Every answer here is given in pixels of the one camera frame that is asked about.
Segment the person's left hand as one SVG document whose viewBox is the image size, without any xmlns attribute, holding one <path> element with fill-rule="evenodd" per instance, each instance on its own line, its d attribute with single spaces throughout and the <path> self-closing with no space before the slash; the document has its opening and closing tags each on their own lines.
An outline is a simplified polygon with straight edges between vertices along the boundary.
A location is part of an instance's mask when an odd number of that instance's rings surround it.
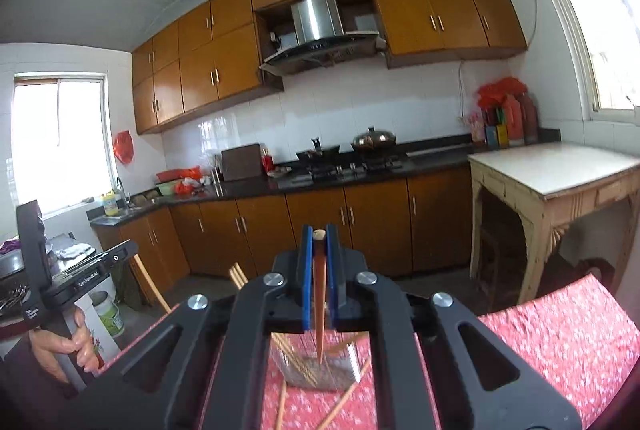
<svg viewBox="0 0 640 430">
<path fill-rule="evenodd" d="M 70 384 L 66 372 L 62 369 L 56 356 L 58 354 L 76 354 L 76 363 L 84 371 L 93 374 L 100 369 L 100 360 L 94 352 L 91 332 L 85 323 L 85 313 L 76 307 L 74 311 L 76 330 L 70 338 L 56 335 L 44 329 L 32 329 L 28 332 L 28 339 L 32 347 L 32 354 L 38 364 L 53 378 Z"/>
</svg>

